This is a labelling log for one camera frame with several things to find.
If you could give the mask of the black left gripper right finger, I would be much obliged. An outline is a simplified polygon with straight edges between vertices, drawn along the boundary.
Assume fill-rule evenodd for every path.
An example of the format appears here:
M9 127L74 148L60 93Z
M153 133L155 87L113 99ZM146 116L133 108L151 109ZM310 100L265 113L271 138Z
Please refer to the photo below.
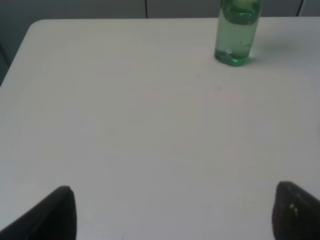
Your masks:
M291 181L280 181L271 223L276 240L318 240L320 200Z

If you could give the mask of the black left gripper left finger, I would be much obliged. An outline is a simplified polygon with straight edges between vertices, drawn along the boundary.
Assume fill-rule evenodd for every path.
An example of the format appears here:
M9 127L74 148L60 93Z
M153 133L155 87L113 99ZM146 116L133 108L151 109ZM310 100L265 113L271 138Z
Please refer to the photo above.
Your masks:
M75 240L77 209L73 190L60 186L0 231L2 240Z

